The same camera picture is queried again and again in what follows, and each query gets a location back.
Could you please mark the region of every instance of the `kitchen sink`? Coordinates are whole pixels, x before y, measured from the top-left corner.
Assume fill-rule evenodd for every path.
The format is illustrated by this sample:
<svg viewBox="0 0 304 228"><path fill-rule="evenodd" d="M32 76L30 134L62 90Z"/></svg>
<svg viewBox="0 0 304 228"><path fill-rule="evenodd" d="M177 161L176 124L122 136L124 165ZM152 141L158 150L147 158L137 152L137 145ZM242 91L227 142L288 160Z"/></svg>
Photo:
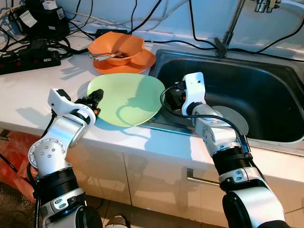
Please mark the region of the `kitchen sink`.
<svg viewBox="0 0 304 228"><path fill-rule="evenodd" d="M241 114L249 127L248 138L284 143L304 138L304 86L291 67L164 49L157 51L156 59L149 75L166 88L186 74L202 72L207 104ZM175 93L178 103L182 92ZM194 135L188 119L164 109L144 126Z"/></svg>

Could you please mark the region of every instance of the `green plate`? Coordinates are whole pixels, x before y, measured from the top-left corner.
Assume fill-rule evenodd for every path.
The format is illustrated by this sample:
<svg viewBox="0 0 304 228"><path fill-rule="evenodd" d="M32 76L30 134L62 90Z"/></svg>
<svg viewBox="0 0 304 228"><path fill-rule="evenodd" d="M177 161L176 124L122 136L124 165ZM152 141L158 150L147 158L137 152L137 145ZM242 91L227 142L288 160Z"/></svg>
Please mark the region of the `green plate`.
<svg viewBox="0 0 304 228"><path fill-rule="evenodd" d="M155 77L120 73L94 78L87 94L97 89L104 91L98 105L99 118L116 126L129 127L148 121L159 111L160 95L165 87Z"/></svg>

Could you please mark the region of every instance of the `white cabinet door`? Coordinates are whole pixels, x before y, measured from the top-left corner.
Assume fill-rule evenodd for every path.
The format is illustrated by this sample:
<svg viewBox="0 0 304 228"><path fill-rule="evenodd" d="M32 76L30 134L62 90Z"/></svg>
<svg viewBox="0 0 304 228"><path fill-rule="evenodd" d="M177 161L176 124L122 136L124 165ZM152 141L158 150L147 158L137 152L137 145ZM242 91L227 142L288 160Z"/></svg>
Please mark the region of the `white cabinet door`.
<svg viewBox="0 0 304 228"><path fill-rule="evenodd" d="M218 186L187 181L187 168L195 177L218 181L214 167L165 155L124 156L133 206L228 227L224 192Z"/></svg>
<svg viewBox="0 0 304 228"><path fill-rule="evenodd" d="M67 161L88 195L131 204L121 152L79 144L69 151Z"/></svg>

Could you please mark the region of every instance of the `cabinet handle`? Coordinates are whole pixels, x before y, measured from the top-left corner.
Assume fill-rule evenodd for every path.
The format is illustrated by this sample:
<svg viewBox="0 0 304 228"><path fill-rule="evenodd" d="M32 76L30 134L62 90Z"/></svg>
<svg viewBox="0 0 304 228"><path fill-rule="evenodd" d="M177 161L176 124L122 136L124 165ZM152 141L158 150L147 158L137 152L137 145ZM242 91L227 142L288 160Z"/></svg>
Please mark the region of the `cabinet handle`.
<svg viewBox="0 0 304 228"><path fill-rule="evenodd" d="M0 133L0 140L4 140L4 141L9 141L9 138L8 138L8 134L10 132L8 130L3 130L1 133Z"/></svg>
<svg viewBox="0 0 304 228"><path fill-rule="evenodd" d="M190 168L187 168L187 180L192 181L192 182L201 183L201 184L212 184L212 185L219 186L218 182L193 177L193 169L190 169Z"/></svg>

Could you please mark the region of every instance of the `label sticker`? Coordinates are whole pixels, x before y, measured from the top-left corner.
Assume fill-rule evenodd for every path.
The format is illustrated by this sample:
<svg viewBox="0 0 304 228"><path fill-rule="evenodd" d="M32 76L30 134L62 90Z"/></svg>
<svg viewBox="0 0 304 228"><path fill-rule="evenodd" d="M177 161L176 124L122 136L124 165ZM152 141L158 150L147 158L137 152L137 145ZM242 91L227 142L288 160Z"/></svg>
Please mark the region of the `label sticker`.
<svg viewBox="0 0 304 228"><path fill-rule="evenodd" d="M88 113L86 113L85 111L83 111L83 110L81 110L81 109L79 109L79 110L77 111L77 113L83 115L85 119L89 116Z"/></svg>
<svg viewBox="0 0 304 228"><path fill-rule="evenodd" d="M37 23L36 19L33 18L33 16L28 10L20 15L20 19L23 21L24 24L26 24L30 28Z"/></svg>
<svg viewBox="0 0 304 228"><path fill-rule="evenodd" d="M60 8L59 10L57 10L57 14L58 14L59 20L61 20L62 18L65 17L65 13L63 12L62 8Z"/></svg>

